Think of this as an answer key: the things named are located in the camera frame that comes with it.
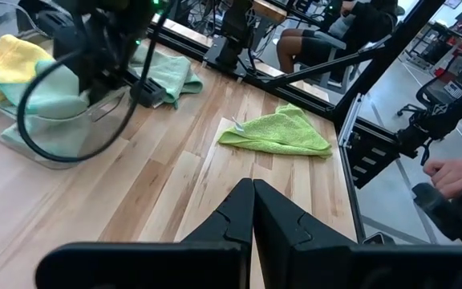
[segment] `green towel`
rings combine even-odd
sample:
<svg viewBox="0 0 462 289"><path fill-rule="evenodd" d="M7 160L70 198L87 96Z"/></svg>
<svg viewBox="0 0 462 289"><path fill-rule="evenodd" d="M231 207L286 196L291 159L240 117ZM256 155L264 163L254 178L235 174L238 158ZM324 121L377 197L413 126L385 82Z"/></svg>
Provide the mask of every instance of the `green towel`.
<svg viewBox="0 0 462 289"><path fill-rule="evenodd" d="M133 55L130 66L138 75L142 74L145 56L148 48L140 45ZM164 102L177 108L177 101L183 93L199 93L202 91L202 82L192 72L190 60L184 56L169 56L158 51L152 55L148 77L154 79L167 91Z"/></svg>
<svg viewBox="0 0 462 289"><path fill-rule="evenodd" d="M265 153L330 157L330 144L313 128L304 112L292 104L276 108L276 113L229 128L220 144Z"/></svg>

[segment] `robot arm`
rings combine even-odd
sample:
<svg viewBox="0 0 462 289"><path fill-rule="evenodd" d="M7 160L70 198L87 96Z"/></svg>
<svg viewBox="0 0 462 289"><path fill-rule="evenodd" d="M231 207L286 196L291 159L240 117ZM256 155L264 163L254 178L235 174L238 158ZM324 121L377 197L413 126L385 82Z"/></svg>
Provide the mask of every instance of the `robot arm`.
<svg viewBox="0 0 462 289"><path fill-rule="evenodd" d="M435 223L447 238L462 242L462 195L445 200L432 185L418 184L413 188L415 204Z"/></svg>
<svg viewBox="0 0 462 289"><path fill-rule="evenodd" d="M54 57L85 50L65 65L78 76L80 92L91 89L91 104L110 90L136 83L137 75L130 74L128 64L154 16L152 0L55 2L71 14L74 23L54 31Z"/></svg>
<svg viewBox="0 0 462 289"><path fill-rule="evenodd" d="M409 126L398 131L397 136L401 146L415 151L426 141L443 139L456 128L461 119L462 97L451 104L437 104L426 111L415 113L409 120ZM422 164L427 158L428 155L424 154Z"/></svg>

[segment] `black bracket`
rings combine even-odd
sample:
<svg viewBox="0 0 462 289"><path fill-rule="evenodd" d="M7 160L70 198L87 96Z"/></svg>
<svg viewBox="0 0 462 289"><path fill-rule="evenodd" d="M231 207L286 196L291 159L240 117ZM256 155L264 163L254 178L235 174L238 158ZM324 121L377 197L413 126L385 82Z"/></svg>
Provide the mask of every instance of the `black bracket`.
<svg viewBox="0 0 462 289"><path fill-rule="evenodd" d="M138 97L138 103L140 105L146 108L157 108L164 102L163 99L167 91L154 81L154 79L149 77L142 86L140 86L140 81L137 80L132 85L129 93L133 99Z"/></svg>
<svg viewBox="0 0 462 289"><path fill-rule="evenodd" d="M395 240L385 233L378 232L363 241L365 245L395 245Z"/></svg>
<svg viewBox="0 0 462 289"><path fill-rule="evenodd" d="M224 65L222 61L219 61L219 56L232 55L235 53L232 49L228 48L228 39L223 36L215 36L213 39L213 45L206 52L204 57L204 62L206 62L210 67L216 68L227 75L236 76L238 79L243 79L247 76L247 69L242 64L249 67L249 55L246 50L241 50L241 53L238 55L239 60L236 63L230 63Z"/></svg>

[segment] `clear plastic bin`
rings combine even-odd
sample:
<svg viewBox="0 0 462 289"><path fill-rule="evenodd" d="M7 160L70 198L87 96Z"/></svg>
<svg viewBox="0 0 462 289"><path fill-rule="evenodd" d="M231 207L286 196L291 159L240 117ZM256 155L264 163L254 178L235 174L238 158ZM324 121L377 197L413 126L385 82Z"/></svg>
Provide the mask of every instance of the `clear plastic bin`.
<svg viewBox="0 0 462 289"><path fill-rule="evenodd" d="M52 52L52 41L43 32L34 28L34 24L25 12L12 4L0 3L0 38L3 35L13 35L40 46L50 54ZM109 93L97 104L88 106L84 112L75 117L59 121L58 125L50 125L51 122L48 119L44 121L41 117L26 115L26 121L33 121L40 126L40 139L34 139L35 136L31 135L32 140L37 144L40 141L48 143L50 147L43 147L43 149L59 157L81 157L95 151L103 146L121 125L128 111L129 94L127 91L127 88L122 88ZM11 127L16 127L15 112L16 107L9 101L0 101L0 141L3 144L50 169L67 169L77 165L77 163L47 160L25 145L8 141L3 133ZM81 128L77 125L79 122L83 124ZM75 138L71 139L72 143L76 143L76 148L65 150L62 145L69 145L68 137L73 137L72 129L81 130L81 133L75 133ZM60 140L57 145L55 145L55 140Z"/></svg>

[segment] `wooden table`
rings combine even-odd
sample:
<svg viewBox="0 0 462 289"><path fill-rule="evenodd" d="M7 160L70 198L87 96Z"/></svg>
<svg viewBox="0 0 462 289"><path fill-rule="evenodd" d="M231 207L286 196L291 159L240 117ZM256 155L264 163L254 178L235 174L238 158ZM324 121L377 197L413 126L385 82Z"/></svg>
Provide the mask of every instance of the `wooden table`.
<svg viewBox="0 0 462 289"><path fill-rule="evenodd" d="M286 11L268 3L265 0L254 0L253 9L275 22L283 22L286 19Z"/></svg>
<svg viewBox="0 0 462 289"><path fill-rule="evenodd" d="M168 22L180 33L186 27ZM192 39L211 43L195 32ZM157 49L179 55L166 47ZM266 65L271 74L279 73ZM261 178L304 210L356 238L334 125L308 113L334 155L289 157L217 144L238 121L286 104L218 72L192 69L204 82L180 107L138 107L122 136L103 154L72 169L50 170L0 143L0 289L33 287L39 260L67 242L175 242L203 222L243 177ZM316 97L325 92L304 83ZM257 251L251 287L262 288Z"/></svg>

